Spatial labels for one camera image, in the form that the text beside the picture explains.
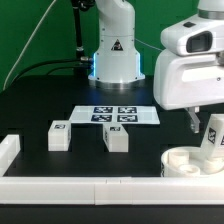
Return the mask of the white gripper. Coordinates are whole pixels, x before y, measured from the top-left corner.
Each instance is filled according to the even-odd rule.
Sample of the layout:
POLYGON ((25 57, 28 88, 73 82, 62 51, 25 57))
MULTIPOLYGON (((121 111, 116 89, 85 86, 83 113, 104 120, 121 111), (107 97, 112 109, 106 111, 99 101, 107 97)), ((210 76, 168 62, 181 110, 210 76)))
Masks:
POLYGON ((194 15, 161 32, 153 94, 166 110, 187 108, 190 128, 200 132, 197 106, 224 102, 224 20, 194 15))

